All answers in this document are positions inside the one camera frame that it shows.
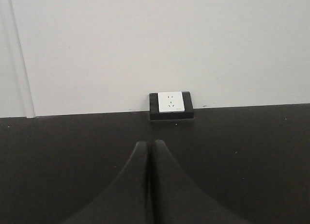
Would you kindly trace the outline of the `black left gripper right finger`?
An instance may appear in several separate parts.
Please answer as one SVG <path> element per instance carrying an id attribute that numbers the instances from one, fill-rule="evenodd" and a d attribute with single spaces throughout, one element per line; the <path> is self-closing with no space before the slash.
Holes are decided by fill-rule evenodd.
<path id="1" fill-rule="evenodd" d="M 151 146 L 151 195 L 157 224 L 247 224 L 200 189 L 163 140 Z"/>

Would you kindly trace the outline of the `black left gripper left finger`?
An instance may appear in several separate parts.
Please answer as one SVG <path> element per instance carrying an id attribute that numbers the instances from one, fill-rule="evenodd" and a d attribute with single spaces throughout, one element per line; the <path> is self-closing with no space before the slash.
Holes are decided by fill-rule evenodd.
<path id="1" fill-rule="evenodd" d="M 65 224 L 145 224 L 147 223 L 149 146 L 137 142 L 125 166 L 86 207 Z"/>

